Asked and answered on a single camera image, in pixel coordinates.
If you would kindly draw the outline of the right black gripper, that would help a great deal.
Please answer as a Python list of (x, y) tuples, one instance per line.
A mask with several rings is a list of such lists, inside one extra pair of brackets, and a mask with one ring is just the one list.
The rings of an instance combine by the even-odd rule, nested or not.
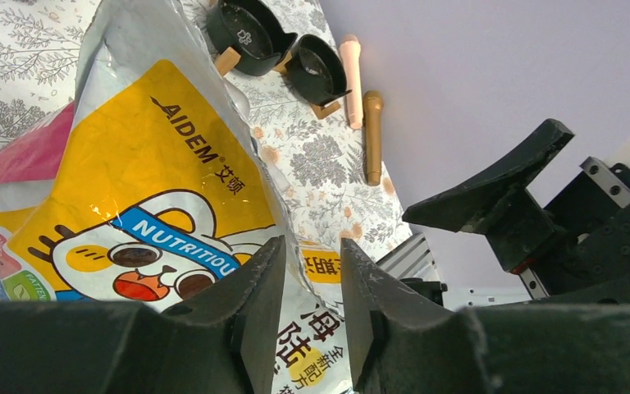
[(528, 190), (574, 136), (548, 118), (486, 169), (406, 208), (403, 220), (486, 233), (501, 268), (535, 300), (630, 304), (630, 165), (588, 156), (548, 203)]

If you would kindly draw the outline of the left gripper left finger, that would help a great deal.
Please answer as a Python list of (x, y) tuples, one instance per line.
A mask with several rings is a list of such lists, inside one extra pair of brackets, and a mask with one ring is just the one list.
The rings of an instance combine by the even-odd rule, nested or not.
[(269, 393), (287, 244), (158, 313), (136, 302), (0, 301), (0, 393)]

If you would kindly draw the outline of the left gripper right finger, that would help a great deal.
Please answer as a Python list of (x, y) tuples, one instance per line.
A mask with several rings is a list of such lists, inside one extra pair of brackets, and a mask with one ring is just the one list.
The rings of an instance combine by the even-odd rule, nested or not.
[(358, 393), (630, 393), (630, 305), (448, 310), (340, 243)]

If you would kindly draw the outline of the cat food bag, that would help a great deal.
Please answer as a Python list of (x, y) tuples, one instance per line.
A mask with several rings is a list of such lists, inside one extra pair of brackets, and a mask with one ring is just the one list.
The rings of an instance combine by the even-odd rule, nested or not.
[[(171, 1), (105, 1), (80, 95), (0, 149), (0, 301), (161, 313), (242, 268), (282, 216), (249, 133)], [(348, 393), (345, 350), (283, 286), (269, 393)]]

